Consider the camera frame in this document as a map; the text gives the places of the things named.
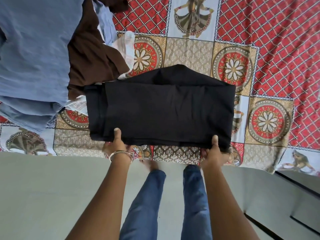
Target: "floor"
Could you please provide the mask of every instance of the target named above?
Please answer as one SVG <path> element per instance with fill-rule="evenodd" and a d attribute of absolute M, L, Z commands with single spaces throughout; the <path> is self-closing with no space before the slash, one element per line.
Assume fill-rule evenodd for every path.
<path fill-rule="evenodd" d="M 102 158 L 0 153 L 0 239 L 64 239 L 98 189 L 109 164 Z M 158 239 L 180 239 L 184 165 L 162 162 L 160 167 L 167 178 L 159 210 Z M 289 216 L 294 214 L 319 231 L 320 201 L 264 171 L 225 166 L 223 173 L 248 215 L 283 239 L 318 239 Z M 147 174 L 138 161 L 130 166 L 122 221 Z M 300 174 L 293 177 L 320 192 L 319 178 Z M 271 239 L 256 231 L 262 240 Z"/>

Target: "gold bangle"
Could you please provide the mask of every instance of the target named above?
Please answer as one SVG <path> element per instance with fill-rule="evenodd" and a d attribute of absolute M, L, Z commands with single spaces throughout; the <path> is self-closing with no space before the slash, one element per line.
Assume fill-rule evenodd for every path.
<path fill-rule="evenodd" d="M 134 157 L 132 156 L 132 154 L 130 152 L 119 150 L 119 151 L 115 151 L 115 152 L 111 153 L 111 155 L 109 156 L 110 162 L 112 162 L 112 160 L 111 160 L 112 156 L 114 156 L 117 153 L 126 153 L 131 158 L 131 163 L 134 160 Z"/>

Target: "brown cloth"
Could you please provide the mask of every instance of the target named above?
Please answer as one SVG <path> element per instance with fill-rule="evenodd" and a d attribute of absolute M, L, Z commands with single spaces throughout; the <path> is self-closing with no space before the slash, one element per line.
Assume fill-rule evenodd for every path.
<path fill-rule="evenodd" d="M 108 6 L 112 12 L 122 12 L 129 7 L 127 0 L 98 1 Z M 112 81 L 129 71 L 120 52 L 104 44 L 92 0 L 84 0 L 82 9 L 82 18 L 68 44 L 69 100 L 84 95 L 85 85 Z"/>

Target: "forearm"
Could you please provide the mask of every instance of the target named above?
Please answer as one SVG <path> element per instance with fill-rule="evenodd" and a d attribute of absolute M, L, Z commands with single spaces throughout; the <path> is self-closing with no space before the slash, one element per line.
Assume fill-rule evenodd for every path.
<path fill-rule="evenodd" d="M 129 166 L 130 160 L 126 154 L 119 153 L 113 157 L 106 177 L 67 240 L 119 239 Z"/>
<path fill-rule="evenodd" d="M 203 175 L 214 239 L 259 239 L 234 198 L 221 168 L 213 163 Z"/>

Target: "leg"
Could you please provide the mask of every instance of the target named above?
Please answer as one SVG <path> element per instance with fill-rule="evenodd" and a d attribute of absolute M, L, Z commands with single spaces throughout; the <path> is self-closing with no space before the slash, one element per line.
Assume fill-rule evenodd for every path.
<path fill-rule="evenodd" d="M 155 161 L 143 162 L 150 168 L 141 190 L 132 202 L 120 231 L 120 240 L 156 240 L 158 210 L 166 174 Z"/>
<path fill-rule="evenodd" d="M 200 168 L 183 171 L 184 220 L 181 240 L 212 240 L 208 198 Z"/>

